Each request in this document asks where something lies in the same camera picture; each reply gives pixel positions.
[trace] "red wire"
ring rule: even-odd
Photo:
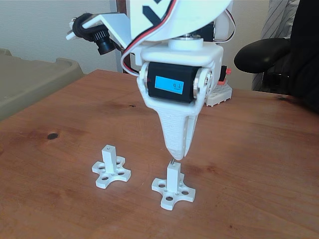
[[[138,71],[134,70],[133,68],[130,68],[125,62],[123,62],[123,65],[125,66],[127,70],[130,70],[131,72],[134,72],[134,73],[138,73]]]
[[[130,49],[132,48],[132,46],[134,46],[135,43],[136,43],[137,41],[139,41],[141,38],[145,37],[146,35],[148,35],[148,34],[154,32],[154,31],[156,31],[159,27],[161,27],[161,26],[166,22],[166,20],[168,19],[168,17],[170,16],[170,14],[171,14],[171,12],[172,12],[172,10],[173,10],[173,8],[174,8],[176,2],[177,2],[177,0],[172,0],[172,1],[171,1],[170,8],[169,8],[169,10],[168,10],[166,16],[164,17],[163,21],[160,22],[160,24],[158,24],[158,25],[155,26],[155,27],[150,28],[150,30],[145,31],[144,33],[142,33],[141,35],[139,35],[138,37],[136,37],[136,38],[128,45],[128,47],[125,49],[125,51],[124,51],[123,53],[126,53],[128,50],[130,50]]]

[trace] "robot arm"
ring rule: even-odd
[[[213,39],[204,42],[197,31],[226,14],[228,23],[216,24],[228,33],[233,19],[225,10],[232,7],[230,3],[232,0],[139,0],[132,1],[131,19],[125,14],[107,13],[93,15],[81,23],[84,32],[105,26],[102,32],[94,33],[99,47],[112,46],[109,30],[125,48],[121,65],[137,76],[144,102],[158,113],[166,147],[176,160],[187,155],[198,114],[221,72],[223,48]],[[76,35],[81,36],[69,32],[67,39]],[[124,58],[130,53],[142,66],[140,72],[125,65]]]

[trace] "white bracket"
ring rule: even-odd
[[[176,162],[168,165],[167,180],[154,179],[152,190],[162,194],[160,206],[170,211],[178,201],[193,202],[195,199],[195,189],[184,184],[184,174],[180,173],[180,163]]]
[[[96,162],[92,167],[92,172],[100,176],[96,180],[98,188],[106,189],[113,181],[127,182],[131,177],[131,171],[123,168],[125,158],[116,156],[115,147],[106,145],[102,149],[103,162]]]
[[[105,13],[95,14],[87,19],[83,24],[84,29],[94,26],[105,25],[108,30],[114,35],[115,39],[126,48],[132,41],[131,38],[131,21],[124,13]],[[67,40],[76,39],[73,31],[69,31],[66,36]]]

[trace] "black servo motor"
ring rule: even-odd
[[[200,67],[150,62],[147,86],[150,97],[190,103],[193,84]]]

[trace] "hole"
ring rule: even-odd
[[[55,139],[58,137],[59,137],[59,135],[57,133],[50,133],[50,134],[48,134],[47,139],[52,140],[52,139]]]

